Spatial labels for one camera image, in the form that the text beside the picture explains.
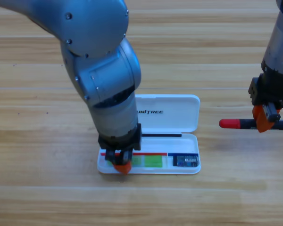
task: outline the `red stripe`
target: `red stripe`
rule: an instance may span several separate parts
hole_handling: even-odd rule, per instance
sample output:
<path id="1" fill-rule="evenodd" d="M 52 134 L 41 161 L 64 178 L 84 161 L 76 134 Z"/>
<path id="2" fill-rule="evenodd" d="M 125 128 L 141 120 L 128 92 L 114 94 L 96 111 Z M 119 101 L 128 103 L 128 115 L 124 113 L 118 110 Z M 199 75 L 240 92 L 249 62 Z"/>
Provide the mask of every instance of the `red stripe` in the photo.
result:
<path id="1" fill-rule="evenodd" d="M 140 156 L 140 155 L 161 155 L 161 156 L 167 156 L 168 154 L 167 153 L 140 153 L 140 152 L 135 152 L 133 153 L 133 155 L 135 156 Z"/>

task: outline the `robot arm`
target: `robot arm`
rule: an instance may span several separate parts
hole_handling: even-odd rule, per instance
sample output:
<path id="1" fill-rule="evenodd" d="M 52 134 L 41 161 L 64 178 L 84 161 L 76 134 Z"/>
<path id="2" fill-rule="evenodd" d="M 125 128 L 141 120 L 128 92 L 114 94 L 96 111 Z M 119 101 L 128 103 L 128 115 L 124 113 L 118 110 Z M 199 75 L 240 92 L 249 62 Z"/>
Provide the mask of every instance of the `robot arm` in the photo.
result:
<path id="1" fill-rule="evenodd" d="M 124 0 L 0 0 L 0 7 L 27 16 L 60 41 L 68 75 L 89 108 L 106 160 L 128 169 L 132 150 L 141 148 L 134 94 L 141 69 L 125 38 Z"/>
<path id="2" fill-rule="evenodd" d="M 252 79 L 249 88 L 259 132 L 279 121 L 283 108 L 283 0 L 277 5 L 280 12 L 261 64 L 263 73 Z"/>

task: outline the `screw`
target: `screw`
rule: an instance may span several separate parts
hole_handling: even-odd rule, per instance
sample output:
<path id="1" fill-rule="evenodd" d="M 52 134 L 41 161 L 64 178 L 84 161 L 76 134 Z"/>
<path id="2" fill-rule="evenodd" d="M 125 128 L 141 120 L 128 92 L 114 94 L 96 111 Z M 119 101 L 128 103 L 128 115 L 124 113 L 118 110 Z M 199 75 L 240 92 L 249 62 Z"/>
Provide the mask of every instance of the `screw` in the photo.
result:
<path id="1" fill-rule="evenodd" d="M 72 43 L 72 40 L 71 39 L 67 39 L 66 40 L 66 44 L 70 45 Z"/>
<path id="2" fill-rule="evenodd" d="M 66 17 L 66 20 L 71 20 L 72 19 L 72 14 L 71 13 L 66 13 L 65 17 Z"/>

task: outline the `wood grain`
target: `wood grain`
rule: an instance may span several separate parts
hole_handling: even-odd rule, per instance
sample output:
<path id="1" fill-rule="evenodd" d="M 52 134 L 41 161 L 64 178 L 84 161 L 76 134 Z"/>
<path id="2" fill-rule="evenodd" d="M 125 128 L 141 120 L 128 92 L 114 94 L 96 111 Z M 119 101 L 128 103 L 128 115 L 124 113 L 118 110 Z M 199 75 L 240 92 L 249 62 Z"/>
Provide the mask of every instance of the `wood grain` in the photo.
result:
<path id="1" fill-rule="evenodd" d="M 102 175 L 97 131 L 59 44 L 0 9 L 0 226 L 283 226 L 283 131 L 226 130 L 278 9 L 273 0 L 127 0 L 138 94 L 195 94 L 202 169 Z"/>

